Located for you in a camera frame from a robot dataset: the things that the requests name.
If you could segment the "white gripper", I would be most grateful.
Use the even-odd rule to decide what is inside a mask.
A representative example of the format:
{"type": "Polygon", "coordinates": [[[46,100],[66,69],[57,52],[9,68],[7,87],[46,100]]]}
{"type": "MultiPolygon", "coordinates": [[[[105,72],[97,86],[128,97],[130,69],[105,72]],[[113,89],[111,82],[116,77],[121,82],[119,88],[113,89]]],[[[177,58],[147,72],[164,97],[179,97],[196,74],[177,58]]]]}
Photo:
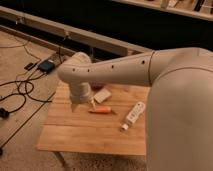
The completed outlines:
{"type": "Polygon", "coordinates": [[[92,98],[92,90],[88,83],[71,83],[69,89],[73,103],[86,103],[92,98]]]}

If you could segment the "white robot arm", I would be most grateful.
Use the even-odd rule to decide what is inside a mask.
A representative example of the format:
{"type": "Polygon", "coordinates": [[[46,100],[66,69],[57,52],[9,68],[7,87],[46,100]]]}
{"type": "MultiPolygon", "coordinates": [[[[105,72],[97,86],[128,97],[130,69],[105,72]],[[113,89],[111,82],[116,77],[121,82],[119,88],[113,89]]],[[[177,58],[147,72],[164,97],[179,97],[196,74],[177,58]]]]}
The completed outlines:
{"type": "Polygon", "coordinates": [[[213,52],[177,48],[93,63],[78,52],[58,69],[74,102],[92,83],[150,88],[145,116],[147,171],[213,171],[213,52]]]}

